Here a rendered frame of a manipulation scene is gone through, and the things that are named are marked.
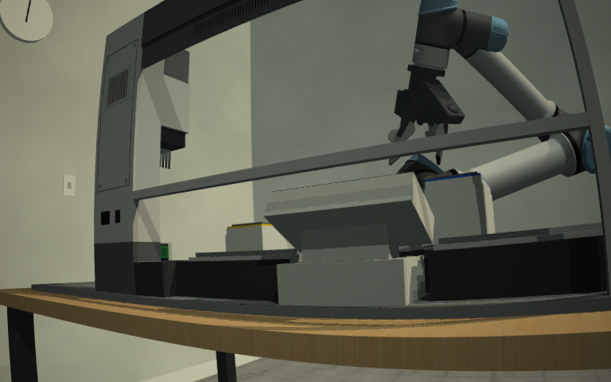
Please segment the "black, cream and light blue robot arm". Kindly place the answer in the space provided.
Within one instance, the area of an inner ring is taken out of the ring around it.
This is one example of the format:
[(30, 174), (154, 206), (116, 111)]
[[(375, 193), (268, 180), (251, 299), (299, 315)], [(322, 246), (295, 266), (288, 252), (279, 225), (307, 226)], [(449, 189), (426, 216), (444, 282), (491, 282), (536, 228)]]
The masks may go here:
[(595, 173), (588, 129), (537, 137), (541, 143), (465, 172), (443, 172), (428, 158), (416, 154), (397, 173), (414, 171), (424, 193), (425, 180), (430, 177), (478, 172), (488, 183), (493, 201), (559, 174), (572, 177), (583, 171)]

